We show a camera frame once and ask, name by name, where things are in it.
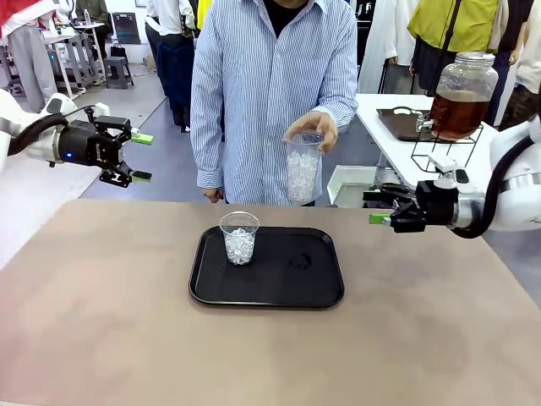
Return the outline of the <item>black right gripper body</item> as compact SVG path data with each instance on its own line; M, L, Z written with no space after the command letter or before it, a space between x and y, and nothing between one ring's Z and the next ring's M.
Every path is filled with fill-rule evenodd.
M455 212L457 188L442 189L435 181L421 181L414 191L394 189L391 227L396 233L421 233L427 226L447 226Z

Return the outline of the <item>person's left hand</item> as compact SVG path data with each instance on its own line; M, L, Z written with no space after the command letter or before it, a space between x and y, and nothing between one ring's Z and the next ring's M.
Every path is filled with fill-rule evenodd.
M303 115L290 125L285 133L285 139L290 140L295 134L304 130L314 130L323 137L319 146L321 155L331 151L338 140L336 123L326 112L314 111Z

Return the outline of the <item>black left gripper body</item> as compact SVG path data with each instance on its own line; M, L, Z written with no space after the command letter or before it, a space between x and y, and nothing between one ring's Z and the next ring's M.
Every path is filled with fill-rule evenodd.
M61 132L57 151L63 162L100 168L103 183L131 183L132 169L123 158L131 130L127 118L100 115L88 123L74 120Z

